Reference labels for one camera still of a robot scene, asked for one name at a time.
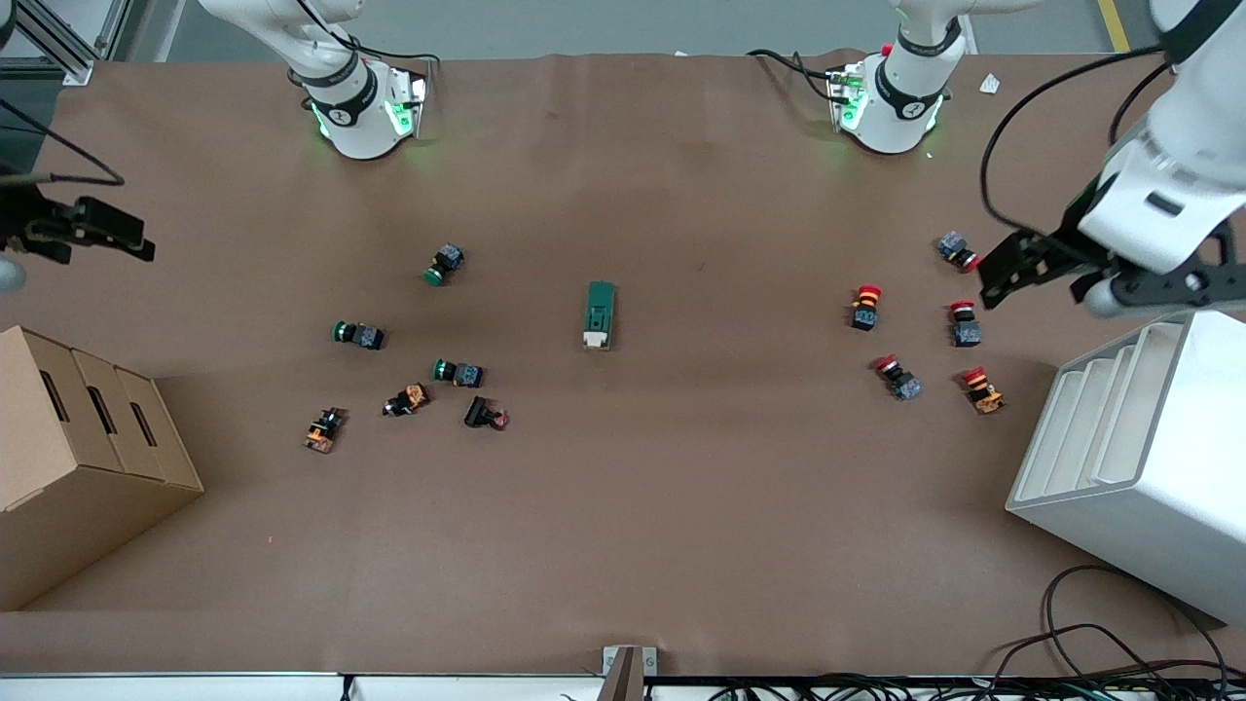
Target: beige box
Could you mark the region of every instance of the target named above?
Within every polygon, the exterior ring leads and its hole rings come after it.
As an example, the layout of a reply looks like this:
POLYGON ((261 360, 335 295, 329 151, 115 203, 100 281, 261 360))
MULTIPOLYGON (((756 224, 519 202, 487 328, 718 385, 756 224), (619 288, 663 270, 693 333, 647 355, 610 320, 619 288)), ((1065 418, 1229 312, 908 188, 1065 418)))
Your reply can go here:
POLYGON ((202 493, 152 381, 20 326, 0 332, 0 610, 202 493))

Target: table surface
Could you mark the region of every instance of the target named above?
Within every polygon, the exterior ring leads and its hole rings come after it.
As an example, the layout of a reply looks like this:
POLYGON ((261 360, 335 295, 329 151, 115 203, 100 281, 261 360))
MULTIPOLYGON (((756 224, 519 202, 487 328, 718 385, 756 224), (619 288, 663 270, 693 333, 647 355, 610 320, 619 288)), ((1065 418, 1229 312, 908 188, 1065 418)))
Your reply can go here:
MULTIPOLYGON (((0 669, 573 672, 640 642, 673 674, 993 670, 1039 631, 1048 580, 1090 560, 1003 510, 1055 367, 1139 321, 1050 284, 952 347, 946 306, 976 279, 933 240, 1007 233, 978 202, 986 138, 1083 60, 967 57, 941 125, 895 157, 753 59, 454 62, 434 138, 374 162, 315 136, 280 66, 100 65, 55 127, 128 183, 47 192, 141 215, 157 260, 27 260, 0 321, 162 379, 207 494, 0 616, 0 669), (467 261, 431 288, 446 240, 467 261), (592 279, 618 284, 609 354, 579 346, 592 279), (863 283, 883 289, 872 332, 845 322, 863 283), (338 319, 389 345, 331 342, 338 319), (871 370, 888 354, 916 402, 871 370), (506 432, 464 428, 472 391, 432 385, 437 359, 486 369, 506 432), (954 381, 978 365, 996 416, 954 381), (429 407, 379 416, 417 381, 429 407), (302 437, 330 406, 349 421, 325 457, 302 437)), ((1023 113, 999 205, 1053 225, 1148 61, 1023 113)), ((90 167, 52 146, 42 164, 90 167)), ((1060 623, 1209 655, 1138 588, 1079 576, 1060 623)), ((1246 631, 1217 637, 1241 664, 1246 631)), ((1059 667, 1034 650, 1012 670, 1059 667)))

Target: yellow stripe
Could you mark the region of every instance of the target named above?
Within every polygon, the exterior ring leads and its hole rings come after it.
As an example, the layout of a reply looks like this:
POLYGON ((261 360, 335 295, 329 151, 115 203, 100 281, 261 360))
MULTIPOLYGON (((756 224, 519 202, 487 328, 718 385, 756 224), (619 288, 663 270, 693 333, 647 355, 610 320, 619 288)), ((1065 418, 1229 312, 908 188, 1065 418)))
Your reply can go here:
POLYGON ((1120 12, 1116 11, 1114 0, 1099 0, 1099 14, 1103 15, 1103 24, 1108 27, 1108 39, 1111 40, 1114 51, 1129 51, 1129 39, 1125 36, 1125 27, 1120 24, 1120 12))

